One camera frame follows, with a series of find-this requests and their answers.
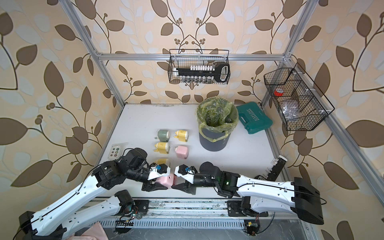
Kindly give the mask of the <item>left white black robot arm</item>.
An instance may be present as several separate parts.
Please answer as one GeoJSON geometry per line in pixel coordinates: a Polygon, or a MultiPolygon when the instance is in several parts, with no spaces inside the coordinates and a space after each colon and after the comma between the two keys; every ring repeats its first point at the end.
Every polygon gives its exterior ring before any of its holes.
{"type": "Polygon", "coordinates": [[[166,163],[149,164],[143,149],[130,148],[124,156],[94,167],[80,185],[53,204],[20,215],[20,228],[14,239],[62,240],[98,219],[116,214],[135,215],[139,209],[127,190],[86,210],[81,208],[126,179],[142,183],[143,191],[167,190],[156,179],[168,177],[170,173],[171,168],[166,163]]]}

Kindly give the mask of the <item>yellow sharpener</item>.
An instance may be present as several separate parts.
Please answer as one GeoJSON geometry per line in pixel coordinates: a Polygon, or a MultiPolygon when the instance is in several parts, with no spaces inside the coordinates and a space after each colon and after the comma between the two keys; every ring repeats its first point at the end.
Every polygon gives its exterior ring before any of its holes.
{"type": "Polygon", "coordinates": [[[181,142],[187,142],[189,139],[189,132],[186,130],[178,130],[175,132],[174,138],[177,138],[181,142]]]}
{"type": "Polygon", "coordinates": [[[170,162],[170,160],[167,159],[167,158],[165,158],[165,159],[157,159],[157,160],[155,160],[155,163],[156,163],[157,165],[165,164],[165,165],[167,165],[168,167],[171,166],[171,162],[170,162]]]}
{"type": "Polygon", "coordinates": [[[154,152],[158,152],[160,154],[169,154],[170,144],[168,142],[158,142],[155,144],[154,152]]]}

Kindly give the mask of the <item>yellow sharpener middle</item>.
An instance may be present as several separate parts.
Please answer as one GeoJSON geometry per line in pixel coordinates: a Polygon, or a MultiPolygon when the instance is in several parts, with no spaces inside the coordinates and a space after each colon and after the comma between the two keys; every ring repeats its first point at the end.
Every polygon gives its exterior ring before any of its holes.
{"type": "Polygon", "coordinates": [[[160,154],[169,154],[170,144],[168,142],[158,142],[155,144],[154,152],[158,152],[160,154]]]}

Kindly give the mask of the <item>grey trash bin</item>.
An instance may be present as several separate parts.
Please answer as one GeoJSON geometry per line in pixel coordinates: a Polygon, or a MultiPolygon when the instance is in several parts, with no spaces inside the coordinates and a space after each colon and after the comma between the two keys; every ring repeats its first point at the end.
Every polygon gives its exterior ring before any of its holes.
{"type": "Polygon", "coordinates": [[[223,150],[229,141],[231,133],[221,127],[202,127],[199,130],[199,138],[202,147],[210,152],[223,150]]]}

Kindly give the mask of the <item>pink sharpener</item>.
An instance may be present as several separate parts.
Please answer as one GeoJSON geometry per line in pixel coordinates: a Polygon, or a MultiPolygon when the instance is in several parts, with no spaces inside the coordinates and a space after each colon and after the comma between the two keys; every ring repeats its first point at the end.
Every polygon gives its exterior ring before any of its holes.
{"type": "Polygon", "coordinates": [[[170,174],[169,176],[164,176],[164,177],[159,177],[156,179],[156,183],[159,183],[161,184],[162,186],[164,187],[167,187],[168,189],[170,189],[174,183],[175,183],[175,175],[174,174],[170,174]]]}
{"type": "Polygon", "coordinates": [[[177,146],[175,153],[179,159],[187,159],[189,156],[189,149],[187,146],[177,146]]]}

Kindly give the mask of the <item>green plastic bin liner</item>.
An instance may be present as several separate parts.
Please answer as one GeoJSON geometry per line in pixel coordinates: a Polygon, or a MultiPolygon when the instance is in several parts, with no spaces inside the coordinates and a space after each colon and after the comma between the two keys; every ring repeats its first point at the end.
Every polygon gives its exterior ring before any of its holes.
{"type": "Polygon", "coordinates": [[[202,101],[196,110],[199,130],[202,127],[221,127],[232,133],[239,122],[239,113],[232,102],[221,97],[211,97],[202,101]]]}

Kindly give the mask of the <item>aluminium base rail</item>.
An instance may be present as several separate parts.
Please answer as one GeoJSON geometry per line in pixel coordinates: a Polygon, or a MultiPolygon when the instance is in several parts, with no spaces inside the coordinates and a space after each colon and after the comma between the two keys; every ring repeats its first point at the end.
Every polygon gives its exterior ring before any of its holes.
{"type": "Polygon", "coordinates": [[[139,207],[140,220],[245,220],[256,219],[256,214],[240,211],[241,200],[198,198],[134,198],[139,207]]]}

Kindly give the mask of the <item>yellow sharpener back right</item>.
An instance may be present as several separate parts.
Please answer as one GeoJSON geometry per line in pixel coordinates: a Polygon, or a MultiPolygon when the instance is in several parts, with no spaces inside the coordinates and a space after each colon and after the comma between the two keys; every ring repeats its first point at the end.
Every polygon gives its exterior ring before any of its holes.
{"type": "Polygon", "coordinates": [[[178,130],[175,132],[174,138],[177,138],[181,142],[187,142],[189,139],[189,132],[186,130],[178,130]]]}

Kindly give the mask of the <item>green pencil sharpener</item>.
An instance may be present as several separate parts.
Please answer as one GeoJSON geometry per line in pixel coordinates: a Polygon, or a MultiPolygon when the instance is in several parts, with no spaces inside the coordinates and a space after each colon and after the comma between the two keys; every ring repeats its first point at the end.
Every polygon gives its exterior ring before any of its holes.
{"type": "Polygon", "coordinates": [[[170,131],[163,129],[158,130],[155,139],[159,140],[160,142],[168,142],[170,139],[170,131]]]}

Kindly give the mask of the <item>clear plastic bag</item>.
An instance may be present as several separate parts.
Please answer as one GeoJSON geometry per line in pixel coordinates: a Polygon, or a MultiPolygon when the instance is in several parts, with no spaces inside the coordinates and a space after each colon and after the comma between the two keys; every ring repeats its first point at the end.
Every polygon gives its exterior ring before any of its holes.
{"type": "Polygon", "coordinates": [[[298,119],[301,116],[299,102],[293,99],[283,101],[282,112],[287,121],[298,119]]]}

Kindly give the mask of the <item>socket set holder black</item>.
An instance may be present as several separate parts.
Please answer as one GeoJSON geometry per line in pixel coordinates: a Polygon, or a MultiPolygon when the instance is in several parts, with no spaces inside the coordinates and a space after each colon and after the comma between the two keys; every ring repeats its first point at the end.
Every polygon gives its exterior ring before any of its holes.
{"type": "Polygon", "coordinates": [[[171,67],[169,69],[169,80],[171,83],[180,80],[183,83],[227,84],[230,75],[230,65],[226,63],[213,63],[212,65],[197,65],[184,68],[171,67]]]}

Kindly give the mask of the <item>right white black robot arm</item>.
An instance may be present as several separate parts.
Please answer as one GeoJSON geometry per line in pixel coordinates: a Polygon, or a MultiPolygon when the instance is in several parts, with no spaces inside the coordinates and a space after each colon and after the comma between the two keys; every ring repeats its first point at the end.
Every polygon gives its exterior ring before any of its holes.
{"type": "Polygon", "coordinates": [[[325,200],[320,192],[303,178],[292,182],[272,182],[258,180],[221,171],[210,162],[205,162],[199,170],[180,165],[175,175],[185,180],[184,184],[172,188],[194,195],[198,187],[214,188],[224,198],[249,198],[251,211],[295,213],[298,218],[314,225],[323,225],[322,205],[325,200]]]}

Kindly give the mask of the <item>pink cloth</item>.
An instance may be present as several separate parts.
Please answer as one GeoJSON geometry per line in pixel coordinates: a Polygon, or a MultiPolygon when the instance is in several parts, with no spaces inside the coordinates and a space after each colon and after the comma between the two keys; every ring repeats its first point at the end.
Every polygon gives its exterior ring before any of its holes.
{"type": "Polygon", "coordinates": [[[109,240],[103,226],[96,222],[80,236],[71,236],[68,240],[109,240]]]}

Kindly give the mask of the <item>pink sharpener front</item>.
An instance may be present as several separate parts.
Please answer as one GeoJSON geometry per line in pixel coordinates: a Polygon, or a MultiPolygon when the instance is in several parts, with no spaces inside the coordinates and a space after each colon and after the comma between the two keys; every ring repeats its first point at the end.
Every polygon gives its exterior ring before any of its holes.
{"type": "Polygon", "coordinates": [[[170,174],[169,176],[164,176],[164,177],[159,177],[156,179],[156,183],[159,183],[161,184],[162,186],[164,187],[167,187],[168,189],[170,189],[174,183],[175,183],[175,175],[174,174],[170,174]]]}

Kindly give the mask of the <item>yellow sharpener front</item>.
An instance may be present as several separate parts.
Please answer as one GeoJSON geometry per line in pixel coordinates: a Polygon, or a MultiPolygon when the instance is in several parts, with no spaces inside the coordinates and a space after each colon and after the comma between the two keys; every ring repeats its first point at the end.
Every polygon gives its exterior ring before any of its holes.
{"type": "Polygon", "coordinates": [[[171,162],[170,162],[170,160],[167,159],[167,158],[165,158],[165,159],[157,159],[157,160],[155,160],[155,163],[156,163],[157,165],[165,164],[165,165],[167,165],[168,167],[171,166],[171,162]]]}

